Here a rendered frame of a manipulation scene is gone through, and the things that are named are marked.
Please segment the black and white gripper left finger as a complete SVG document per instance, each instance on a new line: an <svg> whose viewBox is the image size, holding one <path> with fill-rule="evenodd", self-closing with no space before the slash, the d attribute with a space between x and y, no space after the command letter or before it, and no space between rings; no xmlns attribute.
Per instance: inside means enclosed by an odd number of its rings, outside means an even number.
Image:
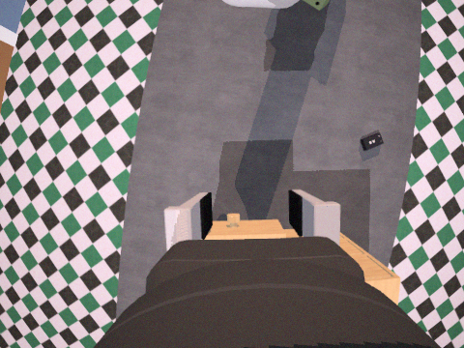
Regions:
<svg viewBox="0 0 464 348"><path fill-rule="evenodd" d="M166 249L180 241L205 240L213 226L212 193L200 192L181 206L164 210Z"/></svg>

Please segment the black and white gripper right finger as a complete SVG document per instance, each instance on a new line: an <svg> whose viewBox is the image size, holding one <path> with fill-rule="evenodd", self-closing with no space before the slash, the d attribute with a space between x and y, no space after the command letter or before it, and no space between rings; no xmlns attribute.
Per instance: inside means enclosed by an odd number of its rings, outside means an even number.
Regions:
<svg viewBox="0 0 464 348"><path fill-rule="evenodd" d="M289 190L289 223L299 237L327 237L340 243L340 205L300 189Z"/></svg>

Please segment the light wooden chest of drawers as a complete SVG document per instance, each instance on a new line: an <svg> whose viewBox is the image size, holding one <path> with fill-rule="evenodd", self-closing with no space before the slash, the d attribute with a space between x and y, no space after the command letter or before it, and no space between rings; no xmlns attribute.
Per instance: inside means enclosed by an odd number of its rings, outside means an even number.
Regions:
<svg viewBox="0 0 464 348"><path fill-rule="evenodd" d="M394 301L398 305L398 297L399 297L399 288L400 288L400 279L401 279L401 277L396 275L389 268L387 268L385 265L383 265L381 262L379 262L377 259L375 259L373 256L371 256L369 253L367 253L361 247L356 245L354 242L352 242L350 239L348 239L342 233L340 233L340 236L342 238L344 238L347 242L349 242L351 245L353 245L355 248L357 248L359 251L362 252L362 254L355 254L355 255L351 255L351 256L366 255L369 259L371 259L374 263L376 263L378 266L380 266L383 270L385 270L388 274L391 275L391 277L366 279L365 282L367 282L368 284L374 286L378 290L382 291L385 295L387 295L387 297L389 297L392 301Z"/></svg>

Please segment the black 9v battery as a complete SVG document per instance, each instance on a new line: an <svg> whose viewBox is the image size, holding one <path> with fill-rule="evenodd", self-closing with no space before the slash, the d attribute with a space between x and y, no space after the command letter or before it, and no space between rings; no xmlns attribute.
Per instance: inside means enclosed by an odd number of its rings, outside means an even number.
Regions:
<svg viewBox="0 0 464 348"><path fill-rule="evenodd" d="M372 149L376 146L379 146L381 144L384 144L381 133L375 133L373 135L370 135L367 138L361 139L361 144L362 148L364 151L367 151L369 149Z"/></svg>

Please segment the light wood drawer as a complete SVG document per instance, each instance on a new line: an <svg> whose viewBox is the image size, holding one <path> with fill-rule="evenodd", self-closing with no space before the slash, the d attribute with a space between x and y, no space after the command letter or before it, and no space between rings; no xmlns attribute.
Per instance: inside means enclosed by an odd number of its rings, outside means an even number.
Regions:
<svg viewBox="0 0 464 348"><path fill-rule="evenodd" d="M205 240L269 238L286 238L278 219L240 220L240 214L228 214L227 221L213 221Z"/></svg>

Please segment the light wooden drawer front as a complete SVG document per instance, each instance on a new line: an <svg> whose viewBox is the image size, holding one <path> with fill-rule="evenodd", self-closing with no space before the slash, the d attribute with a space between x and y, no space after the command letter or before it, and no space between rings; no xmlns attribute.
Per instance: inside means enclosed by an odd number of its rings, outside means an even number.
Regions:
<svg viewBox="0 0 464 348"><path fill-rule="evenodd" d="M286 233L286 238L299 237L295 230L284 230L284 232Z"/></svg>
<svg viewBox="0 0 464 348"><path fill-rule="evenodd" d="M342 249L344 249L349 255L363 254L361 251L359 251L357 248L355 248L353 245L351 245L345 239L340 240L339 246Z"/></svg>
<svg viewBox="0 0 464 348"><path fill-rule="evenodd" d="M364 279L391 277L390 274L374 263L366 255L352 256L352 258L360 264L364 271Z"/></svg>

